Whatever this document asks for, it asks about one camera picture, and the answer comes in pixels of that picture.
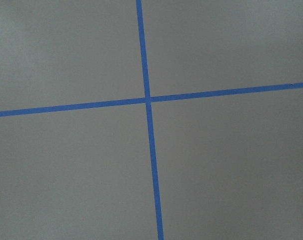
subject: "gray floor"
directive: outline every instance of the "gray floor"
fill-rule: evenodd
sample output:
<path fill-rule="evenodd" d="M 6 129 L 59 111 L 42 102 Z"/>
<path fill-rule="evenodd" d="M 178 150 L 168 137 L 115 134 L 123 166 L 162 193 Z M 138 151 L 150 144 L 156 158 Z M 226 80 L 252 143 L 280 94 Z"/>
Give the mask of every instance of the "gray floor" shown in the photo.
<path fill-rule="evenodd" d="M 303 0 L 143 0 L 152 96 L 303 82 Z M 0 111 L 144 97 L 134 0 L 0 0 Z M 165 240 L 303 240 L 303 89 L 152 104 Z M 0 117 L 0 240 L 156 240 L 144 104 Z"/>

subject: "gray panel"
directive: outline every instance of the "gray panel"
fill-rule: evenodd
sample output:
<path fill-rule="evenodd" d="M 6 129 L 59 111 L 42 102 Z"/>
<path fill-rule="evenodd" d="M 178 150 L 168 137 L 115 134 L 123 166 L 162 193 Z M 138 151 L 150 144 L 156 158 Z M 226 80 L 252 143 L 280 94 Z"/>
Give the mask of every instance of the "gray panel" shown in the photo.
<path fill-rule="evenodd" d="M 153 113 L 166 240 L 303 240 L 303 89 Z"/>
<path fill-rule="evenodd" d="M 156 238 L 143 104 L 0 118 L 0 240 Z"/>
<path fill-rule="evenodd" d="M 144 96 L 135 1 L 0 0 L 0 110 Z"/>
<path fill-rule="evenodd" d="M 153 96 L 303 82 L 303 0 L 143 0 Z"/>

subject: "blue line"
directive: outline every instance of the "blue line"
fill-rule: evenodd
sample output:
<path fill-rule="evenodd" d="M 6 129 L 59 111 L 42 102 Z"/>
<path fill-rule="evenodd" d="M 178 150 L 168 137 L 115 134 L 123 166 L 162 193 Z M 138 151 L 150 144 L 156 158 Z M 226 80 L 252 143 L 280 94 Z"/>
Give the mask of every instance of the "blue line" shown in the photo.
<path fill-rule="evenodd" d="M 217 90 L 217 91 L 183 93 L 183 94 L 166 95 L 166 96 L 152 96 L 151 102 L 165 102 L 165 101 L 174 101 L 174 100 L 183 100 L 183 99 L 209 98 L 209 97 L 225 96 L 225 95 L 249 94 L 249 93 L 289 90 L 289 89 L 302 89 L 302 88 L 303 88 L 303 82 L 292 83 L 292 84 L 269 85 L 269 86 L 255 86 L 255 87 L 235 88 L 235 89 Z"/>
<path fill-rule="evenodd" d="M 150 82 L 148 76 L 143 9 L 142 9 L 141 0 L 136 0 L 136 10 L 137 10 L 138 33 L 139 33 L 139 43 L 140 43 L 142 77 L 143 77 L 143 86 L 145 91 L 146 117 L 147 117 L 148 138 L 149 138 L 153 196 L 154 196 L 155 211 L 156 211 L 157 233 L 158 233 L 158 240 L 164 240 L 161 197 L 160 197 L 160 188 L 159 188 L 158 171 L 157 171 L 153 112 L 152 112 L 152 103 L 151 103 L 151 91 L 150 91 Z"/>
<path fill-rule="evenodd" d="M 60 111 L 69 111 L 69 110 L 78 110 L 78 109 L 103 108 L 110 106 L 143 104 L 143 103 L 145 103 L 145 98 L 142 97 L 142 98 L 132 98 L 132 99 L 122 99 L 122 100 L 112 100 L 112 101 L 98 101 L 98 102 L 71 104 L 71 105 L 45 106 L 45 107 L 36 107 L 36 108 L 28 108 L 28 109 L 0 111 L 0 117 L 51 113 L 51 112 L 60 112 Z"/>
<path fill-rule="evenodd" d="M 281 85 L 235 88 L 235 89 L 226 89 L 226 90 L 217 90 L 217 91 L 183 93 L 183 94 L 165 95 L 165 96 L 152 96 L 149 97 L 148 101 L 145 101 L 145 98 L 141 97 L 141 98 L 131 98 L 131 99 L 122 99 L 122 100 L 112 100 L 112 101 L 88 102 L 88 103 L 71 104 L 71 105 L 45 106 L 45 107 L 36 107 L 36 108 L 7 110 L 7 111 L 0 111 L 0 117 L 51 113 L 51 112 L 70 111 L 70 110 L 79 110 L 79 109 L 103 108 L 103 107 L 131 105 L 131 104 L 143 104 L 147 102 L 150 104 L 150 102 L 151 103 L 166 102 L 166 101 L 175 101 L 175 100 L 184 100 L 184 99 L 209 98 L 209 97 L 217 97 L 217 96 L 225 96 L 225 95 L 260 93 L 260 92 L 280 91 L 280 90 L 290 90 L 290 89 L 303 89 L 303 82 L 281 84 Z"/>

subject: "blue tape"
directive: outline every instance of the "blue tape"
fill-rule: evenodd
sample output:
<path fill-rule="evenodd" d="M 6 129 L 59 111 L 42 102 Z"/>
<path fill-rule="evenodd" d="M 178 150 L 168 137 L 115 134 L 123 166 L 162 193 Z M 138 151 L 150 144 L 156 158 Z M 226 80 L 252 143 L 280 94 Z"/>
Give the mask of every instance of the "blue tape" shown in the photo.
<path fill-rule="evenodd" d="M 99 101 L 99 102 L 89 102 L 89 103 L 80 103 L 80 104 L 71 104 L 71 105 L 45 106 L 45 107 L 36 107 L 36 108 L 28 108 L 28 109 L 0 111 L 0 117 L 51 113 L 51 112 L 60 112 L 60 111 L 69 111 L 69 110 L 78 110 L 78 109 L 103 108 L 110 106 L 143 104 L 143 103 L 145 103 L 145 98 L 141 97 L 141 98 Z"/>
<path fill-rule="evenodd" d="M 292 84 L 280 84 L 280 85 L 269 85 L 269 86 L 255 86 L 247 88 L 235 88 L 217 91 L 203 91 L 194 93 L 183 93 L 175 95 L 165 95 L 165 96 L 152 96 L 145 101 L 144 97 L 141 98 L 131 98 L 122 100 L 112 100 L 112 101 L 98 101 L 71 105 L 59 105 L 59 106 L 45 106 L 18 110 L 7 110 L 0 111 L 0 117 L 16 116 L 16 115 L 27 115 L 27 114 L 40 114 L 40 113 L 51 113 L 60 111 L 70 111 L 79 109 L 91 109 L 91 108 L 103 108 L 111 106 L 121 106 L 121 105 L 131 105 L 131 104 L 144 104 L 144 103 L 155 103 L 155 102 L 166 102 L 184 99 L 198 99 L 198 98 L 209 98 L 225 95 L 237 95 L 237 94 L 249 94 L 249 93 L 260 93 L 269 91 L 280 91 L 280 90 L 290 90 L 290 89 L 303 89 L 303 82 L 292 83 Z"/>
<path fill-rule="evenodd" d="M 157 157 L 156 157 L 156 147 L 155 147 L 155 136 L 154 136 L 153 112 L 152 112 L 152 104 L 151 104 L 151 91 L 150 91 L 150 82 L 149 82 L 149 76 L 148 76 L 147 53 L 146 53 L 145 31 L 144 31 L 144 21 L 143 21 L 143 9 L 142 9 L 141 0 L 136 0 L 136 9 L 137 9 L 142 77 L 143 77 L 143 85 L 144 85 L 144 91 L 145 91 L 146 117 L 147 117 L 148 138 L 149 138 L 149 151 L 150 151 L 150 162 L 151 162 L 153 196 L 154 196 L 155 211 L 156 211 L 157 233 L 158 233 L 158 240 L 164 240 L 162 207 L 161 207 L 161 197 L 160 197 L 160 188 L 159 188 L 158 170 L 157 170 Z"/>
<path fill-rule="evenodd" d="M 292 84 L 280 84 L 280 85 L 269 85 L 269 86 L 255 86 L 246 88 L 235 88 L 227 90 L 217 90 L 217 91 L 203 91 L 195 93 L 184 93 L 166 96 L 152 96 L 151 102 L 165 102 L 183 99 L 198 99 L 198 98 L 209 98 L 216 96 L 225 95 L 236 95 L 236 94 L 249 94 L 249 93 L 259 93 L 259 92 L 269 92 L 269 91 L 280 91 L 289 89 L 302 89 L 303 82 L 292 83 Z"/>

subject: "gray surface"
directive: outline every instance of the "gray surface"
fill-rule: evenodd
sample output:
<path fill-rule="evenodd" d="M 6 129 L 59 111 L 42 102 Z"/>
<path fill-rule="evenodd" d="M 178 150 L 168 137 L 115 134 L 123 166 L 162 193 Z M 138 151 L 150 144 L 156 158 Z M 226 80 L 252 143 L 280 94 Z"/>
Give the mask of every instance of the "gray surface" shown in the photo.
<path fill-rule="evenodd" d="M 145 106 L 0 118 L 0 240 L 155 240 Z"/>
<path fill-rule="evenodd" d="M 303 89 L 153 104 L 166 240 L 303 240 Z"/>
<path fill-rule="evenodd" d="M 303 0 L 143 0 L 153 96 L 303 82 Z"/>
<path fill-rule="evenodd" d="M 133 0 L 0 0 L 0 110 L 144 96 Z"/>

